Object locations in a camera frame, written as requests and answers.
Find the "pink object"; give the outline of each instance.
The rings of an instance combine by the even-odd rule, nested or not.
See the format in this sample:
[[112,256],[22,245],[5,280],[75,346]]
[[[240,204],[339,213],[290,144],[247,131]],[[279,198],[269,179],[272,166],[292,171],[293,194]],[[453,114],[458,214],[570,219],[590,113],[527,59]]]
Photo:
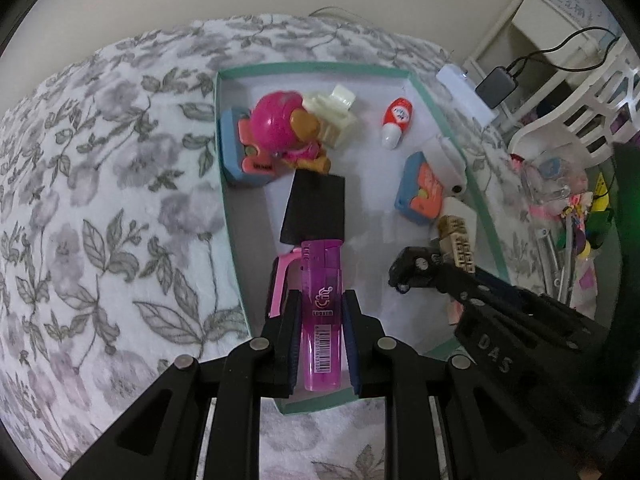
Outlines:
[[285,152],[298,141],[289,118],[302,108],[302,95],[297,92],[274,92],[263,96],[251,112],[254,139],[265,150]]
[[556,218],[555,215],[549,213],[543,205],[530,205],[529,213],[534,218],[542,218],[543,220],[553,220]]
[[308,160],[315,160],[320,155],[320,143],[310,142],[301,150],[289,150],[282,154],[282,160],[294,163],[299,158],[307,158]]
[[305,390],[340,387],[342,271],[340,240],[302,242],[302,365]]
[[580,278],[580,280],[578,280],[578,282],[580,283],[580,286],[582,288],[591,288],[592,286],[595,286],[596,277],[593,273],[593,269],[589,267],[584,275]]
[[271,297],[271,309],[269,317],[280,315],[280,306],[282,305],[282,295],[284,293],[284,280],[287,277],[287,269],[290,264],[302,257],[302,250],[295,247],[289,254],[278,256],[278,267],[276,268],[276,279],[273,283],[273,295]]
[[249,119],[238,121],[238,139],[244,146],[244,158],[242,159],[242,171],[247,174],[275,176],[271,153],[258,146],[251,133]]

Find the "red and white toy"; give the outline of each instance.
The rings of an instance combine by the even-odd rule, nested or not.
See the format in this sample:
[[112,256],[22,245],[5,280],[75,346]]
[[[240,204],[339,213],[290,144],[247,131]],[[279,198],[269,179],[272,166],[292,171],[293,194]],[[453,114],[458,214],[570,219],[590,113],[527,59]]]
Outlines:
[[392,150],[400,142],[400,137],[406,131],[411,121],[413,105],[405,98],[399,97],[386,109],[382,121],[382,145]]

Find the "yellow object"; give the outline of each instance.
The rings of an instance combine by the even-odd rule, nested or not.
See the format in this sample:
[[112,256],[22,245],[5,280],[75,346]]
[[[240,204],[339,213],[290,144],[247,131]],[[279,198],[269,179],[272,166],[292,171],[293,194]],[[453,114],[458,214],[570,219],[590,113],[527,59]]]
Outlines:
[[609,206],[609,193],[607,193],[607,184],[604,182],[604,176],[602,173],[598,175],[596,181],[596,189],[593,191],[596,198],[591,205],[591,211],[604,211]]
[[440,234],[440,252],[446,262],[453,263],[466,272],[476,272],[474,254],[466,235],[466,225],[463,218],[446,215],[438,221]]
[[304,111],[302,108],[293,110],[289,118],[291,129],[296,137],[307,144],[318,138],[320,132],[320,121],[314,115]]
[[585,259],[587,256],[589,256],[590,253],[591,253],[591,244],[587,240],[584,245],[584,250],[580,254],[578,254],[578,258]]
[[460,202],[459,199],[447,196],[442,200],[440,219],[445,216],[457,216],[464,219],[466,235],[469,237],[469,245],[471,246],[471,251],[473,251],[476,248],[476,224],[478,223],[476,212],[465,203]]

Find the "black cable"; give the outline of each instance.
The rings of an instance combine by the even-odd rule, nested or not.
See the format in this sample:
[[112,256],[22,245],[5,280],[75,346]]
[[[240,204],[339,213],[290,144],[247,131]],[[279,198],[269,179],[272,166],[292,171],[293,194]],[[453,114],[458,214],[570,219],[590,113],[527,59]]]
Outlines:
[[[602,179],[604,180],[604,171],[602,170],[602,168],[600,167],[600,165],[598,164],[598,169],[600,170],[600,173],[602,174]],[[613,183],[616,181],[616,168],[613,168],[613,176],[611,177],[611,182],[609,183],[609,185],[607,186],[607,190],[606,192],[604,192],[601,195],[593,195],[593,198],[591,199],[592,202],[593,200],[597,200],[599,198],[602,198],[604,196],[607,196],[609,194],[609,191],[611,190],[611,186],[613,186]]]
[[[328,6],[325,6],[325,7],[320,7],[319,9],[316,9],[313,12],[310,12],[309,16],[311,16],[311,17],[317,16],[320,12],[325,12],[326,10],[332,10],[332,9],[341,10],[344,13],[350,14],[351,16],[355,16],[356,18],[362,20],[363,22],[366,22],[368,25],[370,25],[373,28],[378,28],[378,26],[375,23],[373,23],[371,20],[368,20],[367,18],[363,18],[361,15],[356,14],[355,12],[351,12],[350,10],[343,9],[342,7],[338,7],[338,6],[334,6],[334,5],[328,5]],[[330,16],[334,16],[336,18],[341,18],[341,16],[337,16],[336,14],[329,13],[329,15]]]
[[[564,66],[559,66],[556,65],[554,63],[549,62],[546,59],[538,59],[535,58],[533,56],[537,56],[538,54],[548,54],[549,52],[555,52],[556,50],[560,50],[562,47],[564,47],[569,41],[571,41],[573,38],[575,38],[576,36],[584,33],[584,32],[588,32],[589,30],[604,30],[605,32],[608,32],[609,34],[611,34],[614,38],[613,40],[611,40],[609,42],[609,44],[607,45],[606,49],[605,49],[605,53],[604,56],[602,58],[602,60],[595,64],[595,65],[591,65],[591,66],[586,66],[583,68],[567,68]],[[609,30],[608,28],[605,27],[585,27],[582,28],[580,30],[576,30],[575,32],[573,32],[572,34],[570,34],[562,43],[560,43],[558,46],[555,46],[553,48],[547,48],[544,50],[536,50],[534,52],[531,52],[530,54],[527,54],[526,56],[520,56],[518,58],[516,58],[508,67],[507,67],[507,72],[511,71],[520,61],[524,61],[524,63],[522,64],[522,66],[513,74],[513,78],[518,77],[522,71],[524,70],[524,67],[526,67],[527,62],[529,60],[532,61],[536,61],[538,63],[542,63],[542,64],[546,64],[549,66],[552,66],[555,69],[558,70],[564,70],[565,72],[588,72],[589,70],[594,70],[596,68],[601,67],[604,62],[607,60],[607,56],[609,55],[610,50],[613,48],[613,46],[616,44],[616,42],[620,39],[619,36],[616,36],[611,30]]]

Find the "gray leaf pattern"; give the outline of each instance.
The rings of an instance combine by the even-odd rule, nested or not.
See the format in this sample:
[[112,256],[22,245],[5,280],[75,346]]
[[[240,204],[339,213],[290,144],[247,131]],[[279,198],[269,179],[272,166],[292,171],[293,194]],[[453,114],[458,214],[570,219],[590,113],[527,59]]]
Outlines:
[[[197,207],[221,201],[219,70],[342,60],[414,72],[487,186],[512,282],[536,288],[518,178],[496,132],[456,113],[437,83],[446,59],[427,41],[354,23],[236,16],[106,46],[18,102],[0,118],[0,415],[12,438],[59,477],[176,355],[215,358],[248,338],[216,235],[223,208]],[[294,431],[271,439],[261,476],[382,480],[380,404],[361,416],[363,405],[336,408],[359,428],[340,447],[313,414],[289,419]]]

